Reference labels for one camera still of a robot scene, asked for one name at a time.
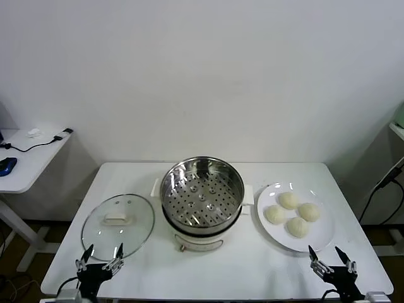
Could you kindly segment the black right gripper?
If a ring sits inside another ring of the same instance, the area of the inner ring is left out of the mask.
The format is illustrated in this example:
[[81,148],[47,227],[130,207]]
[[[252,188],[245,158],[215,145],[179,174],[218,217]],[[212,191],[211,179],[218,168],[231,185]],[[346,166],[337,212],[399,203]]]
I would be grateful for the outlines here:
[[335,287],[337,294],[342,302],[354,302],[362,300],[364,295],[360,293],[355,282],[357,279],[357,263],[351,261],[345,252],[335,246],[337,255],[341,259],[343,266],[331,266],[330,268],[317,257],[314,249],[309,248],[310,267],[320,278],[324,277],[326,283]]

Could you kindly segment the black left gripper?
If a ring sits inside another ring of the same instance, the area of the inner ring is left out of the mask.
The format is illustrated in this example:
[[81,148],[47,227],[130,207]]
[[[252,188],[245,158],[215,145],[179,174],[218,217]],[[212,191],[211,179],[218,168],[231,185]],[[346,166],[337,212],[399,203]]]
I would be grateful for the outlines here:
[[83,299],[96,299],[99,288],[104,282],[111,280],[112,272],[118,272],[123,264],[123,243],[116,249],[114,259],[109,263],[89,264],[86,266],[90,256],[93,253],[93,244],[85,250],[81,259],[75,261],[78,280],[80,281],[79,290]]

